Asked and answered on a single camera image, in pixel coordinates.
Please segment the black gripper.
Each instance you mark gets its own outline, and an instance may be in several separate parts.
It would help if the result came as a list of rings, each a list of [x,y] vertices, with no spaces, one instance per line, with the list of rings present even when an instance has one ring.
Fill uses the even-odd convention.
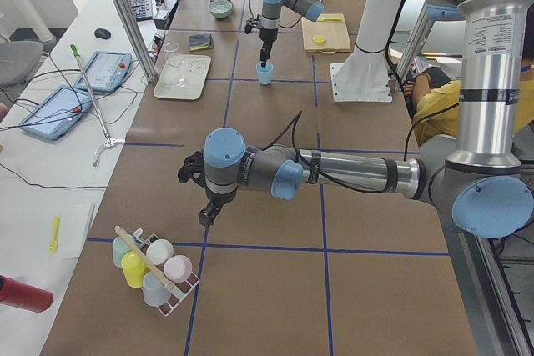
[[[270,58],[271,46],[277,39],[279,30],[279,20],[264,17],[247,19],[244,27],[245,33],[251,33],[254,28],[259,29],[259,38],[262,41],[262,48],[260,49],[259,59],[260,66],[265,67],[265,64]]]
[[[202,226],[213,226],[214,220],[221,212],[223,206],[232,202],[237,195],[236,183],[220,187],[207,179],[204,168],[204,156],[200,151],[196,151],[185,158],[183,166],[177,173],[177,177],[181,183],[187,183],[191,179],[205,190],[208,203],[199,212],[199,223]]]

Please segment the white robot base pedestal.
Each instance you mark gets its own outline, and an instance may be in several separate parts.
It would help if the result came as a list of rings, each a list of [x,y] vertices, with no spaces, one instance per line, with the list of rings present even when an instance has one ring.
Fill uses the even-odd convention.
[[[386,55],[401,1],[366,0],[354,52],[343,63],[330,65],[336,102],[392,101]]]

